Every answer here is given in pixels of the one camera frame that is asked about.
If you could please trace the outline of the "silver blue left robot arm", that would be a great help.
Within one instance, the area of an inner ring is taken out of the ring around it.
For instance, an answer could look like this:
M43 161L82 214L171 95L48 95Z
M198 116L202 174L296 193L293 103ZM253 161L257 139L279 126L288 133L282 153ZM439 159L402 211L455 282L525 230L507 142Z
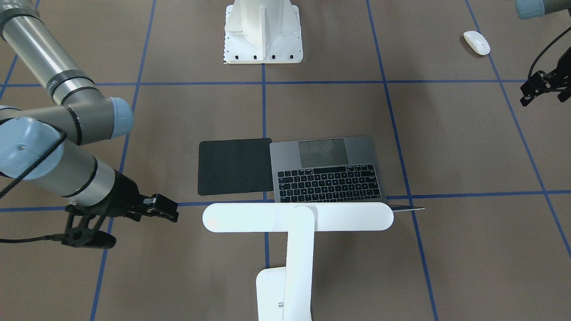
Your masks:
M570 10L570 0L516 0L515 9L520 20L546 16L547 14Z

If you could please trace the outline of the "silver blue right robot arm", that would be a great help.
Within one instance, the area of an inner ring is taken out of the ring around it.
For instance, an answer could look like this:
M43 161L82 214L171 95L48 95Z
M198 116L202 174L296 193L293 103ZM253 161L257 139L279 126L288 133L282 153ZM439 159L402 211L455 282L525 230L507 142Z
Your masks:
M63 49L30 0L1 2L1 39L45 88L54 105L1 108L1 173L28 181L68 201L86 217L142 216L178 220L177 203L141 195L134 181L83 149L127 135L131 106L105 97Z

